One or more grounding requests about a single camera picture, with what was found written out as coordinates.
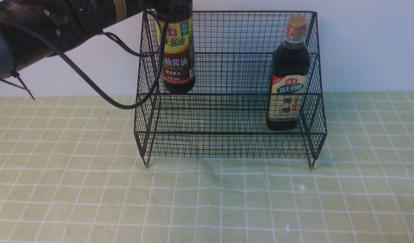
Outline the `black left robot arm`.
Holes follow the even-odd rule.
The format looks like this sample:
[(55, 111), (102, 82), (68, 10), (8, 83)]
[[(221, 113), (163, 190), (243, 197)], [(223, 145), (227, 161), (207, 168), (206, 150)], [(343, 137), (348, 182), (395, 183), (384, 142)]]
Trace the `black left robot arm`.
[[(0, 23), (40, 34), (62, 52), (85, 43), (103, 29), (142, 12), (138, 0), (2, 0)], [(0, 78), (55, 52), (25, 32), (0, 26)]]

